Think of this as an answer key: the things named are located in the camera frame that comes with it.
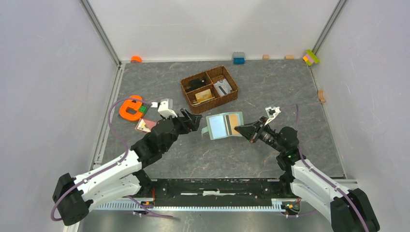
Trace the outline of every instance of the wicker basket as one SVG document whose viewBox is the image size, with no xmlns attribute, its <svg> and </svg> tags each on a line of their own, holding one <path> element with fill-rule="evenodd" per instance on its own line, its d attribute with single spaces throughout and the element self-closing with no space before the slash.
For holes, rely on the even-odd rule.
<svg viewBox="0 0 410 232">
<path fill-rule="evenodd" d="M 189 82 L 200 77 L 203 77 L 205 79 L 206 85 L 196 90 L 187 92 L 186 90 L 190 89 Z M 232 88 L 232 91 L 221 97 L 215 89 L 214 83 L 222 79 L 226 79 L 228 81 L 229 85 Z M 190 109 L 194 114 L 200 114 L 202 112 L 237 99 L 239 90 L 238 86 L 236 85 L 235 81 L 233 80 L 225 66 L 219 66 L 211 70 L 207 70 L 199 74 L 184 78 L 181 80 L 181 88 L 182 93 L 184 94 L 185 99 L 187 100 L 188 105 L 190 105 Z M 211 89 L 212 95 L 215 96 L 215 98 L 199 105 L 193 105 L 193 101 L 196 100 L 195 94 L 207 89 Z"/>
</svg>

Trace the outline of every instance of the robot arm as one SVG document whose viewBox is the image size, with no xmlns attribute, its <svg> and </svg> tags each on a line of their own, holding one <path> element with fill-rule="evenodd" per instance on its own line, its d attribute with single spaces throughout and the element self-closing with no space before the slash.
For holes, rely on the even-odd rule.
<svg viewBox="0 0 410 232">
<path fill-rule="evenodd" d="M 182 116 L 178 116 L 171 107 L 171 99 L 161 101 L 158 112 L 162 120 L 157 122 L 150 133 L 131 146 L 125 159 L 123 153 L 87 173 L 74 177 L 67 173 L 59 178 L 53 194 L 55 203 L 68 189 L 84 182 L 57 206 L 66 226 L 81 221 L 91 210 L 103 203 L 150 190 L 151 180 L 143 169 L 159 160 L 180 134 L 197 131 L 202 118 L 201 115 L 193 115 L 185 109 L 181 109 Z"/>
<path fill-rule="evenodd" d="M 251 143 L 262 140 L 279 152 L 276 159 L 279 167 L 285 171 L 279 178 L 283 193 L 293 193 L 306 200 L 325 216 L 334 231 L 361 232 L 363 226 L 343 192 L 357 207 L 369 231 L 380 230 L 371 204 L 362 190 L 349 189 L 326 176 L 305 156 L 300 155 L 295 129 L 284 127 L 276 133 L 267 125 L 268 120 L 263 116 L 256 122 L 235 127 L 235 130 Z"/>
</svg>

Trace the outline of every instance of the white bracket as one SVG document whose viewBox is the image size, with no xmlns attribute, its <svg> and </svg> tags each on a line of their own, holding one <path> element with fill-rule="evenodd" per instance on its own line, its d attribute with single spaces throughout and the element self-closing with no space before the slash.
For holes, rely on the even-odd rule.
<svg viewBox="0 0 410 232">
<path fill-rule="evenodd" d="M 268 120 L 265 122 L 265 126 L 268 125 L 273 119 L 275 119 L 276 116 L 278 116 L 278 114 L 281 112 L 280 107 L 268 106 L 265 108 L 265 110 L 269 117 Z"/>
<path fill-rule="evenodd" d="M 162 99 L 160 105 L 158 106 L 158 113 L 164 118 L 168 118 L 169 116 L 178 117 L 175 111 L 172 110 L 172 99 Z"/>
</svg>

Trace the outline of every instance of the paper card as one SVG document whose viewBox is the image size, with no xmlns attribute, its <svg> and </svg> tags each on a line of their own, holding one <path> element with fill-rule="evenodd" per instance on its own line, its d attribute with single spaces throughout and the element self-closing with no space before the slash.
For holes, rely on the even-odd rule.
<svg viewBox="0 0 410 232">
<path fill-rule="evenodd" d="M 220 139 L 227 136 L 224 124 L 223 115 L 216 115 L 209 118 L 209 126 L 212 130 L 212 136 L 214 139 Z"/>
<path fill-rule="evenodd" d="M 239 135 L 239 132 L 235 130 L 235 127 L 239 126 L 239 120 L 238 114 L 225 115 L 225 126 L 228 135 Z"/>
<path fill-rule="evenodd" d="M 214 86 L 220 96 L 225 96 L 232 91 L 232 88 L 226 79 L 217 81 Z"/>
<path fill-rule="evenodd" d="M 202 102 L 200 102 L 200 103 L 194 101 L 192 105 L 199 105 L 199 104 L 202 104 L 202 103 L 204 103 L 204 102 L 210 101 L 210 100 L 212 100 L 212 99 L 214 99 L 214 98 L 215 98 L 215 97 L 212 97 L 212 98 L 210 98 L 210 99 L 206 99 L 205 101 L 202 101 Z"/>
<path fill-rule="evenodd" d="M 196 97 L 196 101 L 197 101 L 198 103 L 201 103 L 201 102 L 203 102 L 203 101 L 205 101 L 205 100 L 208 100 L 208 99 L 212 98 L 211 89 L 209 88 L 209 89 L 207 89 L 207 90 L 204 90 L 204 91 L 202 91 L 202 92 L 199 92 L 199 93 L 195 94 L 195 97 Z"/>
<path fill-rule="evenodd" d="M 143 132 L 151 132 L 151 129 L 157 124 L 157 122 L 142 118 L 139 120 L 137 126 L 135 127 L 136 130 L 143 131 Z"/>
</svg>

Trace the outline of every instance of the pink block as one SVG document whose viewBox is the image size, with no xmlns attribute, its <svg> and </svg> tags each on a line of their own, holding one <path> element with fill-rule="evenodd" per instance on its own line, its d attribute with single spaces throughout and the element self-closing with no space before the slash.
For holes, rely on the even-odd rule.
<svg viewBox="0 0 410 232">
<path fill-rule="evenodd" d="M 312 57 L 309 56 L 309 54 L 306 54 L 305 57 L 306 57 L 312 64 L 315 63 L 315 61 L 312 59 Z"/>
</svg>

